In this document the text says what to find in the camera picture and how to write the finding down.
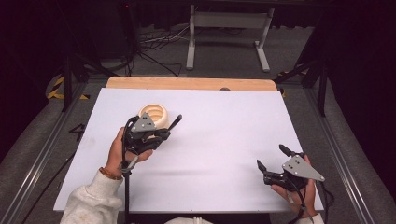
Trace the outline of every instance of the white board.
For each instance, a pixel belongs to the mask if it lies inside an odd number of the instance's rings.
[[[169,91],[102,89],[54,210],[63,211],[73,189],[91,183],[119,128],[149,104],[163,105],[170,138],[131,174],[130,211],[235,213],[289,211],[264,185],[257,168],[282,173],[283,144],[301,146],[277,91]],[[124,185],[119,189],[123,198]],[[322,210],[317,193],[316,208]]]

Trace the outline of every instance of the wrist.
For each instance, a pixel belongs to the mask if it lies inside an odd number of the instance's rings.
[[[307,209],[304,211],[304,213],[303,213],[303,215],[301,216],[301,218],[305,218],[305,217],[314,217],[314,216],[316,216],[317,214],[318,214],[318,212],[317,212],[314,208],[311,208],[311,209],[307,208]]]
[[[99,171],[105,175],[106,177],[114,180],[121,180],[122,179],[122,173],[119,170],[119,168],[114,167],[114,166],[108,166],[106,165],[105,167],[101,167]]]

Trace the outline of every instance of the metal frame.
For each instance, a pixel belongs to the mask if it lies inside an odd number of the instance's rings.
[[[195,11],[195,6],[191,5],[190,11],[190,42],[187,53],[186,69],[192,70],[194,67],[195,55],[195,27],[233,27],[262,29],[262,38],[255,41],[255,47],[263,72],[269,72],[267,58],[263,50],[264,42],[270,28],[274,9],[270,8],[267,13],[225,13],[225,12],[200,12]]]

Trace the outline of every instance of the person's hand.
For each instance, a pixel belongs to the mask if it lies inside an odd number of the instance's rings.
[[[111,144],[110,151],[108,152],[108,159],[105,168],[114,176],[121,176],[122,173],[119,169],[120,163],[122,162],[122,135],[124,128],[120,128],[117,137]],[[147,150],[139,155],[137,162],[145,161],[151,156],[152,149]],[[127,151],[125,154],[125,160],[132,161],[136,155],[132,152]]]
[[[311,164],[311,162],[308,159],[308,156],[305,155],[304,159],[308,164]],[[294,204],[292,204],[290,202],[288,194],[284,188],[282,188],[278,185],[272,185],[271,189],[273,189],[276,193],[278,193],[280,196],[282,196],[289,203],[291,210],[295,214],[299,213],[302,203],[301,203],[301,199],[297,192],[290,192],[291,198],[294,200]],[[316,189],[315,181],[313,179],[309,179],[308,184],[306,185],[305,189],[300,190],[303,197],[305,197],[304,202],[305,202],[305,206],[307,209],[306,212],[303,213],[302,217],[310,217],[310,216],[313,217],[318,213],[314,207],[315,195],[316,195],[315,189]]]

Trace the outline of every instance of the bracelet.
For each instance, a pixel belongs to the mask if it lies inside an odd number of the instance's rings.
[[[115,176],[113,174],[111,174],[111,172],[109,172],[106,168],[99,168],[100,173],[102,173],[102,175],[105,175],[107,178],[113,179],[113,180],[122,180],[122,176]]]

